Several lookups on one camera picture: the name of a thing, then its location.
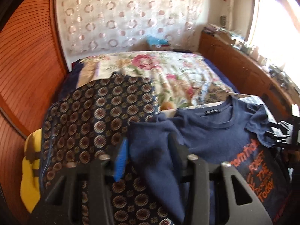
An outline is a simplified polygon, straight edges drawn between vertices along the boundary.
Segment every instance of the patterned fabric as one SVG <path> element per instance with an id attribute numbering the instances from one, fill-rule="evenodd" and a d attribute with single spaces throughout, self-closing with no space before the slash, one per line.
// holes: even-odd
<path id="1" fill-rule="evenodd" d="M 197 49 L 210 0 L 56 0 L 59 37 L 67 61 L 83 53 L 145 50 L 147 36 Z"/>
<path id="2" fill-rule="evenodd" d="M 235 95 L 238 99 L 240 99 L 243 102 L 246 103 L 251 103 L 251 104 L 257 104 L 257 105 L 261 105 L 263 104 L 265 111 L 267 113 L 268 116 L 268 120 L 271 123 L 277 123 L 277 121 L 275 120 L 274 116 L 272 115 L 272 113 L 270 112 L 269 108 L 266 106 L 266 104 L 262 101 L 262 99 L 260 99 L 258 96 L 249 96 L 249 95 L 243 95 L 243 94 L 236 94 Z M 194 108 L 206 108 L 206 107 L 213 107 L 216 106 L 218 104 L 221 104 L 223 101 L 218 102 L 218 103 L 207 103 L 207 104 L 199 104 L 195 106 L 190 106 L 190 107 L 186 107 L 185 109 L 194 109 Z M 273 128 L 271 127 L 273 132 L 277 135 L 282 135 L 282 132 L 280 129 L 277 128 Z"/>
<path id="3" fill-rule="evenodd" d="M 130 121 L 146 122 L 158 112 L 153 83 L 113 73 L 70 93 L 48 111 L 41 159 L 41 190 L 67 162 L 86 164 L 106 153 L 127 131 Z M 151 196 L 131 162 L 123 179 L 109 184 L 115 224 L 171 225 L 161 205 Z M 89 224 L 89 193 L 82 183 L 82 224 Z"/>
<path id="4" fill-rule="evenodd" d="M 114 71 L 153 80 L 161 110 L 224 101 L 233 90 L 196 54 L 179 52 L 122 52 L 81 60 L 84 68 L 97 64 L 92 79 L 80 75 L 80 82 L 109 78 Z"/>

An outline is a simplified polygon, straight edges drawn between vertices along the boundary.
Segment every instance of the folded clothing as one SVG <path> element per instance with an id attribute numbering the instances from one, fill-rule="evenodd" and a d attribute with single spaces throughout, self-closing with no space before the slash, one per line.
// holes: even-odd
<path id="1" fill-rule="evenodd" d="M 270 151 L 275 146 L 265 136 L 270 130 L 263 105 L 247 104 L 230 96 L 218 106 L 178 109 L 173 118 L 161 113 L 154 122 L 132 123 L 127 135 L 135 167 L 167 211 L 180 222 L 186 195 L 182 195 L 184 189 L 176 179 L 177 170 L 167 147 L 171 132 L 177 134 L 179 143 L 186 145 L 190 153 L 209 163 L 230 161 L 273 219 L 289 194 L 289 180 Z"/>

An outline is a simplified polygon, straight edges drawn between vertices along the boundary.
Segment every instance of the small object on shelf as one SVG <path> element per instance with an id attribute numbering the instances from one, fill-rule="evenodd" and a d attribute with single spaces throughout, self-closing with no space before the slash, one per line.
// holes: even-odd
<path id="1" fill-rule="evenodd" d="M 236 42 L 236 37 L 232 37 L 227 31 L 218 31 L 214 36 L 229 45 L 234 45 Z"/>
<path id="2" fill-rule="evenodd" d="M 218 31 L 227 31 L 227 30 L 214 24 L 208 24 L 203 29 L 203 32 L 209 35 L 214 35 Z"/>
<path id="3" fill-rule="evenodd" d="M 226 23 L 227 23 L 227 17 L 225 15 L 220 17 L 220 24 L 222 26 L 222 28 L 226 27 Z"/>
<path id="4" fill-rule="evenodd" d="M 280 86 L 286 90 L 289 90 L 290 87 L 293 87 L 293 82 L 291 81 L 291 79 L 289 78 L 289 76 L 282 71 L 279 67 L 277 67 L 276 65 L 270 65 L 270 75 L 272 78 L 275 78 Z"/>
<path id="5" fill-rule="evenodd" d="M 263 58 L 261 61 L 261 66 L 267 65 L 267 62 L 268 62 L 268 58 Z"/>
<path id="6" fill-rule="evenodd" d="M 244 41 L 242 39 L 236 39 L 233 47 L 240 50 L 242 48 L 243 44 L 244 44 Z"/>
<path id="7" fill-rule="evenodd" d="M 249 54 L 251 52 L 251 47 L 247 43 L 244 43 L 241 47 L 241 51 L 249 56 Z"/>
<path id="8" fill-rule="evenodd" d="M 265 58 L 262 55 L 259 55 L 258 60 L 257 60 L 257 64 L 260 65 L 261 67 L 265 66 L 267 61 L 264 60 Z"/>
<path id="9" fill-rule="evenodd" d="M 258 46 L 252 46 L 252 50 L 250 52 L 250 57 L 255 60 L 258 61 L 259 59 L 259 53 L 258 53 Z"/>

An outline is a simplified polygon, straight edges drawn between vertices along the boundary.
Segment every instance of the fabric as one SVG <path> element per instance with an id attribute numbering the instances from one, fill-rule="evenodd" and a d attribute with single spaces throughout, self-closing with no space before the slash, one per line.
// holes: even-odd
<path id="1" fill-rule="evenodd" d="M 65 79 L 61 91 L 58 96 L 58 100 L 65 98 L 69 92 L 73 92 L 77 88 L 78 78 L 83 68 L 83 64 L 78 61 L 74 62 L 72 71 L 68 74 Z"/>
<path id="2" fill-rule="evenodd" d="M 66 61 L 83 54 L 141 51 L 149 35 L 196 50 L 210 0 L 56 0 Z"/>
<path id="3" fill-rule="evenodd" d="M 170 132 L 177 134 L 190 153 L 209 163 L 230 161 L 274 218 L 288 196 L 288 181 L 269 150 L 274 143 L 264 135 L 270 130 L 267 123 L 263 105 L 229 97 L 218 106 L 178 109 L 173 118 L 159 114 L 155 122 L 132 123 L 129 153 L 154 195 L 181 222 L 185 196 L 180 196 L 182 189 L 167 147 Z M 151 165 L 144 162 L 148 156 L 156 160 Z"/>
<path id="4" fill-rule="evenodd" d="M 153 82 L 114 73 L 71 92 L 48 111 L 43 125 L 41 192 L 69 161 L 91 162 L 125 135 L 131 121 L 146 122 L 158 112 Z M 168 213 L 149 192 L 132 163 L 109 184 L 115 225 L 171 225 Z M 89 224 L 87 182 L 81 185 L 81 224 Z"/>
<path id="5" fill-rule="evenodd" d="M 216 75 L 218 75 L 218 77 L 220 78 L 220 80 L 225 83 L 226 85 L 228 85 L 230 88 L 232 88 L 232 90 L 235 93 L 240 93 L 238 91 L 238 89 L 234 86 L 234 84 L 207 58 L 203 59 L 206 64 L 216 73 Z"/>
<path id="6" fill-rule="evenodd" d="M 34 151 L 41 151 L 41 140 L 42 140 L 42 129 L 33 132 L 25 141 L 24 152 L 27 150 L 28 140 L 32 137 L 34 141 Z M 40 160 L 34 160 L 30 163 L 26 157 L 23 158 L 22 162 L 22 181 L 20 188 L 21 199 L 30 213 L 33 211 L 35 205 L 40 199 L 40 187 L 39 178 L 34 176 L 33 170 L 38 170 L 40 167 Z"/>
<path id="7" fill-rule="evenodd" d="M 93 62 L 86 62 L 84 67 L 82 68 L 80 75 L 78 77 L 77 87 L 84 86 L 85 84 L 89 83 L 90 81 L 94 80 L 94 75 L 98 65 Z"/>
<path id="8" fill-rule="evenodd" d="M 237 95 L 205 63 L 204 58 L 179 52 L 122 52 L 81 60 L 98 64 L 93 80 L 109 78 L 113 71 L 151 78 L 161 110 L 224 101 Z"/>

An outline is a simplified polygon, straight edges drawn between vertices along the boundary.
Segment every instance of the wooden wardrobe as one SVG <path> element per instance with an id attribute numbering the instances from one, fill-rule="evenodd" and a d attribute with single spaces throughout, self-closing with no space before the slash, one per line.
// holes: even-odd
<path id="1" fill-rule="evenodd" d="M 22 224 L 29 216 L 20 198 L 24 141 L 42 127 L 66 74 L 54 0 L 20 1 L 0 32 L 0 183 Z"/>

